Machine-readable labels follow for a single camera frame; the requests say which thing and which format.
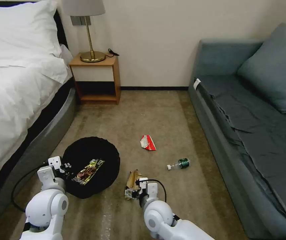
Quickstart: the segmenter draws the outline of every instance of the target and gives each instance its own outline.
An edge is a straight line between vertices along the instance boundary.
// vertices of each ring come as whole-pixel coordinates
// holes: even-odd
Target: black cable
[[[21,211],[21,212],[23,212],[23,213],[25,212],[25,209],[23,209],[22,207],[20,207],[20,206],[15,202],[15,199],[14,199],[15,189],[16,189],[16,187],[18,186],[18,184],[19,184],[28,174],[32,173],[33,171],[35,171],[35,170],[37,170],[37,169],[39,169],[39,168],[41,168],[41,167],[43,167],[43,166],[47,166],[47,164],[45,164],[45,162],[43,162],[42,165],[40,165],[40,166],[38,166],[38,167],[36,167],[36,168],[30,170],[28,173],[26,173],[24,176],[22,176],[22,177],[16,182],[16,184],[15,184],[14,187],[13,187],[12,193],[11,193],[11,195],[10,195],[10,200],[11,200],[12,204],[14,205],[14,207],[17,208],[19,211]]]
[[[119,56],[118,53],[113,52],[113,50],[111,50],[110,48],[108,49],[108,52],[109,52],[110,54],[112,54],[112,56],[109,56],[109,55],[105,54],[105,55],[108,56],[108,57]]]
[[[159,184],[161,184],[161,186],[163,187],[164,189],[164,194],[165,194],[165,202],[167,200],[167,195],[166,195],[166,190],[165,190],[165,187],[164,185],[159,181],[159,180],[156,180],[156,179],[147,179],[147,180],[137,180],[135,183],[136,185],[139,185],[140,182],[148,182],[148,181],[154,181],[154,182],[158,182]]]

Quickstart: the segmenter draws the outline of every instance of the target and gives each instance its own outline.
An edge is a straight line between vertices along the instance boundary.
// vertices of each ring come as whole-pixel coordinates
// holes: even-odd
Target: gray bed frame
[[[24,2],[0,2],[1,7],[9,7],[22,4]],[[57,25],[57,36],[61,44],[67,46],[66,36],[62,26],[58,12],[55,13],[54,19]],[[58,143],[69,129],[76,109],[76,93],[75,89],[71,88],[69,94],[55,117],[51,122],[37,135],[36,138],[29,144],[23,155],[19,158],[5,183],[0,188],[0,215],[4,212],[11,201],[11,191],[16,182],[31,169],[36,168],[47,160]],[[16,193],[31,177],[24,178],[16,188]]]
[[[231,147],[198,89],[202,75],[232,75],[262,45],[257,40],[205,39],[199,44],[189,95],[229,191],[246,235],[250,239],[286,239],[286,217],[262,193],[240,153]]]

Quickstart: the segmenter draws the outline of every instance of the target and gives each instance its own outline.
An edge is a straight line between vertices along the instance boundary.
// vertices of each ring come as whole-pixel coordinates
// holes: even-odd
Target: trash bag
[[[66,191],[84,199],[113,184],[120,157],[116,147],[107,140],[86,137],[67,147],[61,162]]]

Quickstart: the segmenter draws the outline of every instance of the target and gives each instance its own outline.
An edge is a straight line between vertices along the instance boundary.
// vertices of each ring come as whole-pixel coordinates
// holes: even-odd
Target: wooden nightstand
[[[80,53],[70,62],[81,104],[118,104],[120,79],[118,58],[106,57],[97,63],[82,62]]]

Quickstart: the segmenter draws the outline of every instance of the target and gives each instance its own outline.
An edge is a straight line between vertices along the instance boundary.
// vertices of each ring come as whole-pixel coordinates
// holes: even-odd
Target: floor
[[[143,134],[152,136],[155,152],[141,148]],[[187,92],[122,91],[118,106],[80,106],[52,155],[62,156],[67,146],[87,136],[105,138],[116,146],[120,171],[111,187],[89,199],[68,194],[64,239],[152,239],[138,202],[123,196],[128,173],[136,168],[165,185],[168,204],[179,217],[216,240],[247,239]],[[167,170],[167,164],[181,158],[189,158],[191,166]],[[18,203],[25,206],[39,189],[33,176],[18,194]],[[24,214],[9,206],[0,218],[0,239],[19,239],[24,222]]]

